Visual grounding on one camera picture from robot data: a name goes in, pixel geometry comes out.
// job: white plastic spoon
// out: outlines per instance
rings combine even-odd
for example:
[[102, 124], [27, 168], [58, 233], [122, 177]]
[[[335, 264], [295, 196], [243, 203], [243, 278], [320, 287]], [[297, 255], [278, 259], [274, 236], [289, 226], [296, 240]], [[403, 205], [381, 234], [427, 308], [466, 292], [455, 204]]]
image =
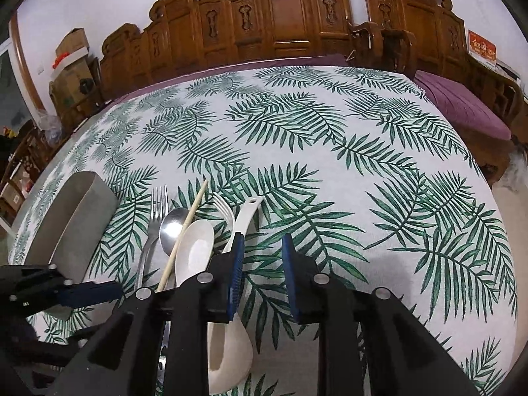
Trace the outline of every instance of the white plastic spoon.
[[191, 223], [183, 235], [174, 262], [176, 287], [180, 287], [187, 278], [205, 271], [214, 244], [215, 230], [208, 220], [197, 220]]

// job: cutlery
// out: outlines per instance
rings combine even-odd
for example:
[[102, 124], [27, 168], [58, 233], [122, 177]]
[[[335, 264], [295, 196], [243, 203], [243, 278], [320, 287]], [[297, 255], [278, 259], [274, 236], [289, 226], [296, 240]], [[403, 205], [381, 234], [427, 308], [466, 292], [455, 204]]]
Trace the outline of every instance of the cutlery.
[[194, 219], [194, 214], [196, 213], [196, 210], [200, 206], [202, 197], [204, 196], [204, 193], [207, 190], [207, 185], [208, 185], [208, 181], [204, 180], [204, 182], [202, 183], [202, 187], [200, 188], [200, 191], [196, 194], [196, 197], [194, 198], [194, 202], [191, 206], [191, 209], [189, 210], [189, 213], [187, 214], [187, 217], [185, 218], [185, 221], [183, 222], [183, 225], [181, 226], [181, 232], [179, 233], [178, 238], [176, 239], [176, 242], [174, 243], [174, 247], [172, 247], [171, 255], [168, 258], [167, 265], [165, 266], [162, 277], [159, 280], [159, 284], [158, 284], [158, 288], [156, 289], [156, 292], [163, 291], [165, 289], [165, 286], [167, 285], [167, 280], [170, 277], [172, 270], [174, 268], [174, 261], [176, 259], [178, 248], [180, 247], [180, 243], [182, 242], [183, 235], [185, 234], [185, 231], [187, 230], [188, 226], [191, 224], [192, 219]]
[[[262, 196], [247, 198], [234, 220], [233, 211], [225, 200], [216, 193], [213, 195], [216, 208], [228, 227], [233, 227], [231, 238], [222, 253], [231, 250], [235, 233], [246, 235], [253, 214], [262, 200]], [[234, 314], [233, 321], [227, 325], [208, 323], [208, 358], [210, 394], [225, 393], [247, 376], [253, 363], [253, 346], [238, 313]]]
[[215, 230], [208, 220], [192, 223], [181, 240], [174, 264], [176, 287], [202, 271], [205, 271], [215, 244]]
[[233, 210], [218, 193], [213, 194], [213, 204], [227, 223], [227, 229], [232, 232], [234, 225]]
[[187, 214], [189, 214], [189, 210], [178, 207], [171, 210], [163, 219], [159, 228], [159, 243], [167, 256], [171, 255], [172, 247], [174, 247], [176, 239], [182, 231]]
[[145, 274], [145, 263], [151, 247], [159, 238], [159, 228], [162, 220], [168, 213], [168, 194], [167, 185], [163, 188], [152, 188], [150, 195], [150, 220], [147, 228], [147, 241], [143, 245], [141, 255], [139, 256], [139, 264], [136, 275], [136, 282], [134, 283], [134, 291], [143, 286], [143, 275]]

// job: table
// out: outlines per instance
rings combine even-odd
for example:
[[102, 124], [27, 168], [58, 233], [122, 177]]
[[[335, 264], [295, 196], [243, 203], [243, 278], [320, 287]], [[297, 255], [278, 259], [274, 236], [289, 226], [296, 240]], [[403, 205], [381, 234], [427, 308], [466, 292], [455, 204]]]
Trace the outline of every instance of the table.
[[[275, 67], [168, 86], [110, 110], [72, 146], [28, 211], [10, 263], [23, 263], [34, 229], [77, 171], [95, 171], [120, 205], [86, 279], [117, 279], [133, 291], [146, 240], [150, 190], [166, 183], [189, 207], [203, 178], [197, 217], [211, 219], [217, 250], [229, 233], [212, 205], [235, 212], [265, 200], [246, 241], [239, 313], [252, 338], [244, 394], [315, 394], [316, 327], [289, 316], [280, 240], [349, 287], [390, 288], [449, 350], [482, 392], [509, 370], [516, 285], [492, 194], [453, 128], [405, 77], [349, 67]], [[155, 287], [166, 256], [157, 246], [146, 276]], [[30, 318], [41, 339], [104, 320], [87, 307], [69, 320]]]

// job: plastic bag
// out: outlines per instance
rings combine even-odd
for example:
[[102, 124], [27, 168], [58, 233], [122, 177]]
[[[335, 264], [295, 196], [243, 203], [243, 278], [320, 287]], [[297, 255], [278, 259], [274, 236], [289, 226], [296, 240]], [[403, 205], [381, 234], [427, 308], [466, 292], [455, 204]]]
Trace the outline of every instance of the plastic bag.
[[523, 147], [518, 146], [514, 152], [510, 153], [510, 165], [498, 181], [498, 185], [512, 192], [518, 192], [521, 187], [528, 185], [528, 165]]
[[39, 126], [44, 131], [46, 141], [50, 146], [56, 146], [62, 137], [62, 123], [57, 115], [49, 115], [44, 112], [40, 113]]

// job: red sign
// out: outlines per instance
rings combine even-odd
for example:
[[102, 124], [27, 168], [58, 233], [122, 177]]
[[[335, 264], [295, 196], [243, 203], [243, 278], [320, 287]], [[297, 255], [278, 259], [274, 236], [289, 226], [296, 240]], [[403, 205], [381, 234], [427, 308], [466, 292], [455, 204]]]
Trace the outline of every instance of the red sign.
[[497, 48], [495, 45], [471, 30], [469, 30], [469, 50], [476, 55], [480, 55], [493, 65], [497, 61]]

